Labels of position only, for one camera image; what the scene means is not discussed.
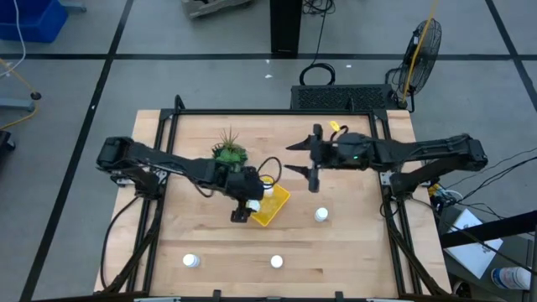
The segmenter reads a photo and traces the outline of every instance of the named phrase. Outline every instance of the wooden table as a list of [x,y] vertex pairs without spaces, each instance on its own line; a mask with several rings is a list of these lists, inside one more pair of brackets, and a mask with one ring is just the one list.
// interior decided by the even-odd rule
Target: wooden table
[[[133,139],[153,146],[158,117],[159,111],[138,112]],[[388,118],[394,139],[415,140],[406,111],[388,112]],[[222,129],[232,126],[239,133],[237,142],[248,151],[249,165],[259,166],[268,156],[277,156],[283,164],[309,165],[307,152],[285,147],[305,139],[314,123],[323,126],[328,139],[331,120],[370,135],[368,119],[359,116],[181,115],[174,154],[210,157],[211,147],[221,141]],[[404,170],[418,166],[406,164]],[[276,164],[267,164],[264,172],[276,175]],[[273,221],[262,227],[253,219],[247,224],[231,223],[236,201],[220,194],[206,199],[188,180],[172,175],[150,294],[210,296],[213,289],[221,289],[225,297],[330,298],[335,291],[343,291],[346,298],[397,297],[386,224],[378,212],[381,195],[376,172],[322,170],[320,181],[319,193],[312,194],[303,176],[284,169],[279,184],[291,197]],[[428,198],[423,188],[414,197]],[[114,213],[132,198],[132,186],[119,189]],[[141,204],[126,211],[112,229],[105,269],[108,282],[132,254]],[[330,215],[328,221],[319,223],[314,213],[321,206]],[[438,284],[450,291],[430,209],[411,201],[406,206],[416,255]],[[187,253],[201,257],[200,267],[183,265]],[[270,266],[275,254],[284,258],[281,269]],[[406,290],[411,292],[408,263],[400,254]],[[137,289],[141,289],[145,261],[139,266]]]

